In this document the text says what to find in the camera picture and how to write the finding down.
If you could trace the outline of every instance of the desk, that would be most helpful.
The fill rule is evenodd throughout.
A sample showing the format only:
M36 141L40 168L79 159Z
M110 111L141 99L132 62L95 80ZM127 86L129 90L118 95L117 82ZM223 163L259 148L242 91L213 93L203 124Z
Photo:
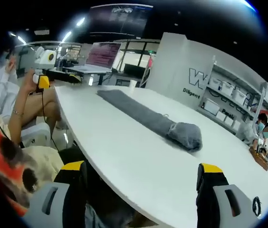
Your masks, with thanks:
M175 122L200 127L203 148L189 154L104 101L98 89L120 89ZM230 132L181 103L149 89L57 86L67 124L102 179L128 204L160 225L197 226L196 182L201 162L220 167L230 184L268 211L268 171Z

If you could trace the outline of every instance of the folded gray cloth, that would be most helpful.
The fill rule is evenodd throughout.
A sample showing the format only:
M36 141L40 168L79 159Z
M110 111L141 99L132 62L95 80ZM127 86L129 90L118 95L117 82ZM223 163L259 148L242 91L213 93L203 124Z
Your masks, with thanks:
M98 95L158 135L177 142L187 151L195 152L202 148L201 132L198 126L189 123L176 124L120 90L98 90Z

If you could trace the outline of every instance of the white storage bin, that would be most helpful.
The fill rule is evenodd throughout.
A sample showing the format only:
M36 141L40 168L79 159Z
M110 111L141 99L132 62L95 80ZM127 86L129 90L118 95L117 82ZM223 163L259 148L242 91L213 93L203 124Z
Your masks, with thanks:
M224 119L224 122L227 125L232 126L234 121L230 117L226 116L225 119Z
M221 85L221 81L219 81L217 78L211 77L210 81L209 81L209 85L213 88L213 89L219 89L219 86Z
M268 82L263 82L260 84L260 92L262 92L263 88L266 90L265 99L268 101Z
M205 99L205 103L204 103L204 109L207 110L207 111L209 111L213 115L217 115L220 107L219 107L219 105L217 103L215 103L211 99L206 98Z
M221 92L223 92L224 94L231 96L233 89L234 89L234 86L230 85L227 82L222 82Z
M218 119L220 119L221 121L224 121L225 116L226 116L226 115L223 114L222 112L218 112L217 115L216 115L216 117L217 117Z
M239 90L234 90L232 97L241 105L243 105L245 99L247 98L247 96Z
M233 125L232 125L232 128L233 128L234 130L238 131L239 126L240 126L240 121L235 120L234 123L233 123Z

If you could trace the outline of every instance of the computer screen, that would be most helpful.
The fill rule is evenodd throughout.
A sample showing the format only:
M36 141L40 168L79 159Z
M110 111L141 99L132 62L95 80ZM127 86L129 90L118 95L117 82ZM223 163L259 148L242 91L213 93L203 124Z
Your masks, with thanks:
M93 43L86 64L111 69L121 43Z
M107 4L91 7L90 33L116 33L142 37L153 6Z

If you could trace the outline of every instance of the white chair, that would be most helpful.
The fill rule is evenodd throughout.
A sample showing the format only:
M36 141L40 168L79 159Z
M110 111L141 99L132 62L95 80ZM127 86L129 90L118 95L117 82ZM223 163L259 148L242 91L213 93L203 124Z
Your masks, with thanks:
M36 136L43 135L45 136L45 145L44 146L50 146L50 129L47 123L36 123L36 118L26 124L21 131L21 140L22 142L25 140L31 140L34 139Z

